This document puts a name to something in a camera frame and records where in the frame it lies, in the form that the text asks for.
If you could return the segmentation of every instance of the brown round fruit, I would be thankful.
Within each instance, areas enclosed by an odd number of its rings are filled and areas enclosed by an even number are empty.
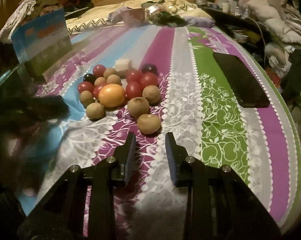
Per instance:
[[[145,98],[138,97],[129,100],[127,104],[127,110],[132,117],[138,118],[142,114],[147,114],[150,109],[150,105]]]
[[[107,80],[106,80],[107,84],[118,84],[118,85],[122,85],[122,81],[121,78],[118,75],[112,74],[110,75]]]
[[[143,90],[143,97],[149,104],[155,104],[160,101],[160,90],[154,85],[147,86]]]
[[[92,103],[86,108],[86,115],[91,120],[100,119],[104,114],[104,107],[100,103]]]
[[[152,134],[161,127],[160,118],[154,114],[142,114],[137,120],[137,126],[141,133]]]
[[[106,78],[104,78],[104,77],[99,77],[99,78],[97,78],[97,79],[95,80],[94,86],[96,87],[96,86],[98,86],[99,84],[102,84],[102,83],[106,83]]]
[[[95,100],[94,100],[93,94],[91,92],[89,92],[89,91],[83,91],[83,92],[81,92],[81,94],[80,94],[80,102],[85,107],[88,106],[88,105],[90,105],[91,103],[94,103]]]
[[[108,78],[110,75],[116,75],[116,69],[115,68],[107,68],[104,72],[104,78]]]

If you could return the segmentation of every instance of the green stripe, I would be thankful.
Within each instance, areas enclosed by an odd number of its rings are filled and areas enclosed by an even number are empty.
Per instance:
[[[225,34],[223,31],[221,31],[226,37],[230,38],[227,34]],[[243,48],[241,46],[242,50],[245,51],[247,53],[247,55],[250,55],[247,50],[245,48]],[[278,97],[278,100],[280,102],[280,104],[282,105],[288,120],[291,124],[292,127],[292,132],[294,134],[294,138],[295,138],[295,145],[296,145],[296,151],[297,151],[297,170],[298,170],[298,175],[297,175],[297,189],[296,189],[296,195],[295,195],[295,199],[292,205],[292,208],[288,214],[288,217],[286,219],[286,221],[289,221],[289,219],[291,218],[292,214],[293,214],[293,210],[296,208],[296,205],[298,203],[298,199],[300,196],[300,191],[301,191],[301,147],[300,147],[300,141],[299,141],[299,135],[297,133],[296,127],[295,127],[295,122],[292,119],[292,115],[285,103],[285,101],[282,98],[282,95],[279,93],[278,89],[275,87],[275,85],[273,84],[273,82],[271,81],[271,79],[269,78],[269,76],[267,75],[267,73],[263,70],[263,68],[257,63],[257,61],[253,58],[250,57],[253,62],[255,63],[255,65],[259,68],[259,70],[262,72],[262,74],[264,75],[264,77],[266,78],[267,82],[270,84],[270,87],[272,88],[272,90],[274,91],[274,93],[276,94],[276,96]]]
[[[199,28],[189,27],[188,30],[205,36]],[[247,138],[237,101],[213,58],[212,49],[197,40],[198,37],[193,37],[190,43],[202,89],[204,163],[213,167],[227,164],[248,184]]]

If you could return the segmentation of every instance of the bedsheet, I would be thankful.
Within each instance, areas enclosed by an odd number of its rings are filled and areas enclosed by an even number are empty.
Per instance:
[[[293,223],[300,212],[296,208],[301,192],[299,138],[279,92],[238,43],[217,28],[154,25],[100,28],[73,39],[84,38],[89,44],[38,91],[38,96],[61,95],[71,114],[52,125],[36,148],[42,155],[58,152],[37,200],[70,165],[98,163],[133,131],[137,149],[132,179],[114,193],[119,238],[181,239],[187,194],[172,185],[164,146],[165,134],[173,132],[177,144],[206,165],[230,165],[281,228]],[[213,51],[238,56],[264,89],[270,106],[241,107]],[[144,63],[158,67],[162,102],[150,112],[161,117],[162,132],[155,138],[139,132],[126,107],[91,122],[79,103],[77,85],[84,74],[96,64],[113,67],[120,58],[132,59],[134,68]],[[87,212],[84,218],[87,224]]]
[[[113,25],[108,21],[108,14],[122,8],[141,8],[141,4],[147,1],[160,1],[160,0],[129,0],[120,4],[111,4],[104,6],[96,6],[85,12],[80,18],[73,18],[66,21],[69,34],[82,33],[90,29],[102,26]],[[184,16],[205,17],[211,19],[211,16],[198,8],[194,3],[187,2],[186,0],[165,0],[162,4],[169,13]]]

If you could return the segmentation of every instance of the blue stripe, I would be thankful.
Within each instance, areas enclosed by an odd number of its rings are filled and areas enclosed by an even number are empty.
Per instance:
[[[131,49],[135,42],[146,32],[148,28],[149,25],[146,25],[130,29],[124,33],[104,51],[105,56],[102,59],[94,59],[89,63],[90,66],[88,72],[92,73],[93,67],[96,64],[103,64],[107,68],[113,67],[115,65],[115,61]],[[68,104],[70,109],[70,116],[68,119],[64,120],[65,122],[68,120],[79,121],[85,113],[84,107],[79,102],[79,93],[77,91],[77,86],[80,82],[82,82],[82,77],[76,80],[63,96],[65,103]],[[32,162],[41,162],[41,171],[39,171],[41,177],[44,177],[44,174],[48,170],[49,161],[56,157],[66,128],[67,126],[63,127],[63,131],[61,131],[60,127],[52,125],[49,132],[41,138],[35,148],[30,150],[30,159]],[[35,206],[36,198],[25,197],[25,195],[21,193],[17,193],[17,198],[20,201],[25,214],[28,215]]]
[[[95,59],[89,62],[90,67],[88,73],[92,73],[93,67],[96,64],[102,64],[107,68],[113,67],[115,61],[124,55],[148,28],[149,25],[127,31],[112,44],[112,47],[108,47],[106,55],[102,59]],[[80,95],[77,91],[77,86],[82,81],[82,78],[76,80],[63,96],[65,103],[70,107],[71,115],[69,119],[76,121],[79,121],[85,112],[83,105],[79,102]]]
[[[90,37],[90,36],[94,35],[94,33],[95,33],[95,31],[80,33],[80,34],[76,35],[74,38],[71,39],[71,43],[75,44],[75,43],[78,43],[80,41],[83,41],[87,37]]]

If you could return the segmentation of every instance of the cardboard box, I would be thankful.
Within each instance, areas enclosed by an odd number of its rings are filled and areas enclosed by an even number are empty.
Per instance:
[[[64,11],[53,11],[20,26],[12,35],[12,44],[29,75],[42,81],[43,73],[72,49]]]

